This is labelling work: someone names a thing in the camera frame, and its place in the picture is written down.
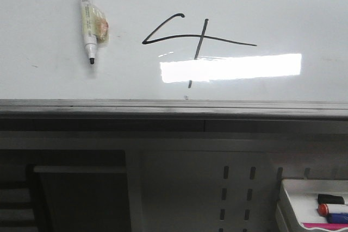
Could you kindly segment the blue marker in tray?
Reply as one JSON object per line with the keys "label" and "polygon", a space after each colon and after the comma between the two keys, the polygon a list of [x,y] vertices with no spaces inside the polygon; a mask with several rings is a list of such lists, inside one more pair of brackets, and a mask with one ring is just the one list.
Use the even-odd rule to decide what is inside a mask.
{"label": "blue marker in tray", "polygon": [[348,213],[331,213],[326,219],[330,224],[348,224]]}

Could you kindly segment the white plastic storage tray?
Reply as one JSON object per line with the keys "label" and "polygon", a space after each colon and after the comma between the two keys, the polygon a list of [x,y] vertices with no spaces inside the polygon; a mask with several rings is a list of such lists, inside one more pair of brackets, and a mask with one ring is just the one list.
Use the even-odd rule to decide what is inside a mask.
{"label": "white plastic storage tray", "polygon": [[347,203],[346,180],[284,179],[275,218],[279,231],[329,231],[306,229],[301,223],[327,223],[318,213],[318,194],[342,196]]}

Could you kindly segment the red capped marker in tray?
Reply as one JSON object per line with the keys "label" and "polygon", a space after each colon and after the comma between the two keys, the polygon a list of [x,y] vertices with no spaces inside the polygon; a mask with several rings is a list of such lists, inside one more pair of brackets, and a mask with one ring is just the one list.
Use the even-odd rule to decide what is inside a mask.
{"label": "red capped marker in tray", "polygon": [[318,213],[320,216],[326,217],[329,214],[344,214],[347,213],[347,204],[319,204]]}

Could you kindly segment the pink item in tray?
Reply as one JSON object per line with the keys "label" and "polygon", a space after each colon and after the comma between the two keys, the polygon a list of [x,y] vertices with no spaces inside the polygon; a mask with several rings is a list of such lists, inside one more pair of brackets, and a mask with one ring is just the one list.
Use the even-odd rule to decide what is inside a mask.
{"label": "pink item in tray", "polygon": [[326,229],[329,231],[337,231],[347,229],[347,223],[301,223],[306,229]]}

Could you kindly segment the dark panel with white bar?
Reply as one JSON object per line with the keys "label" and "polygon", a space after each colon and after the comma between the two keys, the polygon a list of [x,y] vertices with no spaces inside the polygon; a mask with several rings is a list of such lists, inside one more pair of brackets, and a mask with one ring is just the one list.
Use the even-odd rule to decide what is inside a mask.
{"label": "dark panel with white bar", "polygon": [[124,166],[29,165],[39,231],[131,231]]}

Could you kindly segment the white whiteboard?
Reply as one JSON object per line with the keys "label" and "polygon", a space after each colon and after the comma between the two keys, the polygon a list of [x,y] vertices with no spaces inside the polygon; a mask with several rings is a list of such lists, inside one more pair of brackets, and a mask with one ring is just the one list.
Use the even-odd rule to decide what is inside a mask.
{"label": "white whiteboard", "polygon": [[4,99],[347,101],[347,0],[1,0]]}

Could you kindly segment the white whiteboard marker with tape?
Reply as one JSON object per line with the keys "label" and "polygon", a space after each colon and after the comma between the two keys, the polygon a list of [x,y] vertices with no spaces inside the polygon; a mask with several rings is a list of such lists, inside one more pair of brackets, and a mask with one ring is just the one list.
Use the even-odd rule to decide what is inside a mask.
{"label": "white whiteboard marker with tape", "polygon": [[79,3],[84,48],[89,63],[94,65],[99,46],[105,46],[109,41],[109,24],[92,0],[79,0]]}

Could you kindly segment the white slotted pegboard panel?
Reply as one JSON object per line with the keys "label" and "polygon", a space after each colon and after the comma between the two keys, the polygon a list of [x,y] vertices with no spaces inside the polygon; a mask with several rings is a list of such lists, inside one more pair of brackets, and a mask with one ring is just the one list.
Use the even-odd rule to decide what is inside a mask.
{"label": "white slotted pegboard panel", "polygon": [[126,151],[133,231],[277,231],[283,179],[347,179],[344,153]]}

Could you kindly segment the grey aluminium whiteboard frame rail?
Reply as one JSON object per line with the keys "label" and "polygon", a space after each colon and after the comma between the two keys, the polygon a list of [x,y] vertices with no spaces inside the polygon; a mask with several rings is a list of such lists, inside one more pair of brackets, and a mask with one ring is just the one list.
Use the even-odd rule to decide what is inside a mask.
{"label": "grey aluminium whiteboard frame rail", "polygon": [[238,131],[257,122],[347,121],[345,102],[2,99],[1,129]]}

